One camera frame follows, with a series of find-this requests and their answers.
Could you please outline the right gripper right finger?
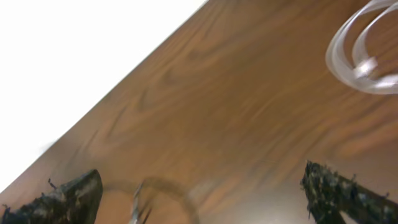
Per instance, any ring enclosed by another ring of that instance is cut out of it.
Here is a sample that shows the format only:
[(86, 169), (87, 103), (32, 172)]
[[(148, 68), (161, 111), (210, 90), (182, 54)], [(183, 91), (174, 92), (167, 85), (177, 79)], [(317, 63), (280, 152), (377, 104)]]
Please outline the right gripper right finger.
[(344, 223), (343, 212), (356, 223), (397, 224), (397, 203), (327, 166), (308, 161), (300, 185), (316, 223)]

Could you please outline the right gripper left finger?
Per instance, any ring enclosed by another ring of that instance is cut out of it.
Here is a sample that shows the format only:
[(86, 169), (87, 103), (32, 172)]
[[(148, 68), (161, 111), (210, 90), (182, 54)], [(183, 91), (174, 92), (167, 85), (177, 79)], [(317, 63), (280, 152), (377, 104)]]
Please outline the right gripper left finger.
[(103, 194), (100, 173), (90, 170), (12, 211), (6, 206), (1, 224), (94, 224)]

